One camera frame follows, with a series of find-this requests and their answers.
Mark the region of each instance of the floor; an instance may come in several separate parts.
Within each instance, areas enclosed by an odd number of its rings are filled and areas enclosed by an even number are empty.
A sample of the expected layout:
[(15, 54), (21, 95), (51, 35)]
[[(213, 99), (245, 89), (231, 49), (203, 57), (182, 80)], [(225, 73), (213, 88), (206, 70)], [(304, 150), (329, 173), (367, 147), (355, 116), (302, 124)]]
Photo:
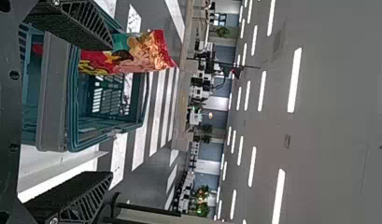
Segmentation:
[[(118, 1), (115, 19), (125, 28), (131, 4), (141, 17), (141, 32), (164, 29), (169, 52), (179, 63), (182, 40), (177, 28), (181, 29), (181, 26), (173, 21), (173, 18), (178, 19), (178, 11), (169, 10), (168, 6), (179, 8), (179, 19), (184, 21), (186, 1), (177, 3), (179, 7), (176, 7), (176, 0)], [(185, 169), (187, 157), (186, 153), (169, 148), (173, 138), (179, 70), (172, 68), (150, 73), (149, 77), (151, 92), (144, 126), (118, 135), (115, 141), (101, 144), (100, 151), (108, 154), (99, 159), (98, 170), (114, 172), (115, 187), (109, 195), (119, 191), (120, 200), (125, 203), (130, 201), (164, 209), (170, 205), (168, 202), (171, 202), (179, 174)]]

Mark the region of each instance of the colorful snack bag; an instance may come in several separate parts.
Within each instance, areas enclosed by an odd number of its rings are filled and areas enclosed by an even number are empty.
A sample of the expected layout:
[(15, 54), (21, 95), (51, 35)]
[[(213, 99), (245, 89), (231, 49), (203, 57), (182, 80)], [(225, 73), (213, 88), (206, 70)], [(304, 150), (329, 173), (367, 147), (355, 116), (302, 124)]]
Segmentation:
[(112, 37), (112, 51), (81, 52), (79, 72), (95, 76), (116, 75), (159, 71), (176, 66), (167, 51), (162, 30)]

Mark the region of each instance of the white ceiling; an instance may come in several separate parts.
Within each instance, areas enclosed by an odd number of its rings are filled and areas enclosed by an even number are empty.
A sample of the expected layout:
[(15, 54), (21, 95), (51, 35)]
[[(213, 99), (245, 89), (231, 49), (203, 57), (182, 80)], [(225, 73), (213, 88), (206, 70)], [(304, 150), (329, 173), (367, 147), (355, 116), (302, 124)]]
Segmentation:
[[(273, 33), (266, 36), (270, 0), (254, 0), (251, 23), (238, 41), (255, 56), (233, 84), (228, 127), (237, 130), (234, 154), (221, 181), (221, 218), (233, 223), (272, 222), (278, 170), (286, 171), (280, 224), (382, 223), (382, 1), (276, 0)], [(243, 18), (248, 15), (244, 9)], [(275, 33), (283, 46), (273, 55)], [(303, 48), (295, 113), (287, 113), (293, 52)], [(257, 112), (262, 71), (267, 71), (262, 112)], [(244, 99), (251, 81), (248, 111)], [(243, 87), (236, 111), (238, 87)], [(284, 148), (291, 135), (290, 149)], [(243, 160), (237, 153), (244, 135)], [(253, 187), (248, 187), (252, 147), (258, 148)]]

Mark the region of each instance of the fluorescent light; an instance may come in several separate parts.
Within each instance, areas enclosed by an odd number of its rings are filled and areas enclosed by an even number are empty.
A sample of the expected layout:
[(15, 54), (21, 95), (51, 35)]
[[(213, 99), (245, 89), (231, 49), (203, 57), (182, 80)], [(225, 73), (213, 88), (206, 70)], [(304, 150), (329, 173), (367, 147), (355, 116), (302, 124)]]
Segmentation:
[(229, 94), (229, 104), (228, 104), (228, 110), (231, 110), (231, 106), (232, 106), (232, 93)]
[(251, 22), (251, 15), (252, 15), (252, 0), (249, 0), (248, 18), (247, 18), (248, 24)]
[(237, 55), (237, 66), (240, 66), (240, 54), (239, 55)]
[(241, 87), (239, 87), (239, 92), (237, 93), (237, 107), (236, 107), (236, 110), (240, 109), (240, 100), (241, 100)]
[(266, 71), (262, 72), (262, 79), (261, 79), (261, 90), (260, 90), (260, 101), (258, 102), (258, 111), (262, 111), (263, 107), (263, 96), (264, 96), (264, 88), (266, 84)]
[(248, 110), (248, 101), (249, 101), (249, 88), (251, 88), (251, 81), (247, 83), (247, 90), (246, 90), (246, 101), (244, 102), (244, 110)]
[(219, 200), (218, 204), (218, 219), (220, 219), (220, 210), (222, 209), (222, 200)]
[(240, 17), (239, 17), (239, 22), (243, 19), (243, 6), (240, 7)]
[(232, 149), (231, 153), (234, 154), (234, 145), (236, 143), (236, 130), (233, 131), (233, 139), (232, 139)]
[(280, 169), (278, 171), (275, 207), (273, 209), (272, 224), (278, 224), (280, 222), (281, 203), (283, 200), (285, 181), (286, 181), (286, 172)]
[(226, 179), (226, 168), (228, 168), (228, 162), (225, 162), (225, 165), (223, 166), (223, 174), (222, 174), (222, 181), (225, 181)]
[(243, 48), (243, 66), (246, 65), (246, 57), (247, 57), (247, 43), (244, 43)]
[(232, 126), (229, 127), (228, 140), (226, 140), (228, 146), (231, 144), (231, 134), (232, 134)]
[(268, 26), (267, 26), (267, 36), (270, 36), (272, 34), (273, 19), (275, 18), (275, 7), (276, 7), (276, 0), (271, 0), (271, 2), (270, 2), (269, 23), (268, 23)]
[(233, 217), (234, 217), (234, 207), (236, 206), (236, 195), (237, 195), (237, 191), (234, 189), (233, 195), (232, 195), (231, 220), (233, 220)]
[(223, 163), (225, 162), (225, 153), (222, 153), (222, 159), (220, 161), (220, 170), (223, 169)]
[(239, 154), (237, 155), (237, 166), (240, 166), (241, 164), (241, 155), (243, 154), (243, 139), (244, 137), (240, 137), (240, 143), (239, 143)]
[(219, 194), (220, 194), (220, 187), (218, 187), (218, 192), (217, 192), (217, 202), (219, 201)]
[(249, 172), (248, 172), (248, 186), (252, 187), (252, 180), (254, 179), (254, 170), (255, 170), (255, 162), (257, 159), (257, 148), (252, 148), (252, 155), (251, 155), (251, 164), (249, 165)]
[(301, 68), (302, 48), (293, 53), (292, 75), (290, 77), (290, 96), (287, 111), (295, 111), (296, 92), (298, 91), (299, 70)]
[(254, 56), (255, 48), (257, 47), (257, 37), (258, 37), (258, 25), (254, 26), (254, 36), (252, 37), (251, 55)]
[(243, 19), (241, 22), (240, 39), (243, 39), (243, 36), (244, 36), (244, 25), (246, 25), (246, 20)]

